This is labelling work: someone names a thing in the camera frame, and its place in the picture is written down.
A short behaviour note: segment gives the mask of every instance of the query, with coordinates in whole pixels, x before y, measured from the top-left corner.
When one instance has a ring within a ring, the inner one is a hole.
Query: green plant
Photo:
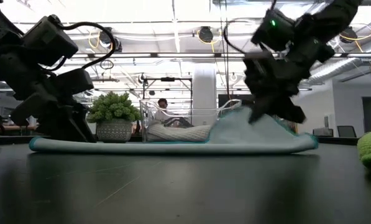
[[[109,92],[94,100],[87,121],[90,123],[101,123],[112,119],[124,119],[126,121],[140,120],[140,111],[132,105],[129,94],[119,96]]]

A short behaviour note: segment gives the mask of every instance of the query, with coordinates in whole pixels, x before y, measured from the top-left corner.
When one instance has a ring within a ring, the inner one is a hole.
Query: ceiling
[[[313,1],[278,1],[277,7],[288,17],[297,18],[305,12],[317,12],[324,3],[315,4]],[[248,17],[248,20],[239,21],[229,27],[229,40],[245,51],[259,50],[251,44],[250,38],[258,28],[260,19],[264,17],[270,1],[228,1],[227,7],[224,1],[217,0],[5,0],[1,4],[2,12],[15,25],[28,31],[37,21],[50,14],[57,15],[64,25],[79,21],[97,22],[104,27],[112,27],[112,33],[122,44],[125,53],[212,53],[227,52],[226,44],[223,44],[221,27],[225,21],[239,17]],[[354,30],[358,30],[359,37],[368,36],[371,25],[371,6],[360,6],[358,14],[352,22]],[[204,44],[198,38],[201,26],[210,26],[214,34],[215,44]],[[98,32],[92,27],[80,27],[68,31],[67,34],[79,46],[79,54],[105,54],[109,49],[98,42]],[[369,42],[371,37],[360,41],[360,44]],[[349,52],[356,49],[356,45],[338,44],[338,38],[330,44],[337,52]],[[208,62],[217,65],[217,87],[219,92],[224,93],[226,87],[225,75],[226,64],[222,58],[115,58],[111,59],[114,68],[104,70],[100,66],[89,68],[88,71],[95,81],[94,85],[99,91],[132,91],[132,99],[137,102],[136,95],[142,96],[142,85],[139,77],[182,77],[192,76],[195,63]],[[63,73],[78,68],[89,59],[67,60],[64,67],[57,72]],[[229,86],[232,88],[246,89],[242,83],[245,66],[238,59],[231,59],[228,63],[230,75]],[[359,82],[366,77],[359,77],[350,82]],[[176,103],[176,106],[187,107],[187,99],[190,93],[182,82],[159,83],[155,82],[152,88],[176,88],[179,91],[156,91],[154,96],[147,97],[168,98]]]

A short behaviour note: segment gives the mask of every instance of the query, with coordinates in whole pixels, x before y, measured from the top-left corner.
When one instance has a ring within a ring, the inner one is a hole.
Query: white pillar
[[[192,124],[195,126],[213,124],[216,120],[215,109],[217,108],[215,64],[195,64],[192,84]]]

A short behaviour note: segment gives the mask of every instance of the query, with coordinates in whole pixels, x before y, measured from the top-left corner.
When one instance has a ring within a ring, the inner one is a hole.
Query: potted plant
[[[96,123],[96,134],[102,142],[127,142],[132,134],[132,122],[139,120],[140,111],[132,105],[129,94],[109,92],[93,101],[87,121]]]

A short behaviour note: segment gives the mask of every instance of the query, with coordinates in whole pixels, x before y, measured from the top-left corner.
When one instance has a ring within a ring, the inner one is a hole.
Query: light blue towel
[[[318,148],[313,136],[292,133],[268,115],[249,124],[250,113],[248,107],[235,109],[213,125],[209,140],[202,143],[114,144],[35,138],[29,147],[36,152],[115,154],[289,154]]]

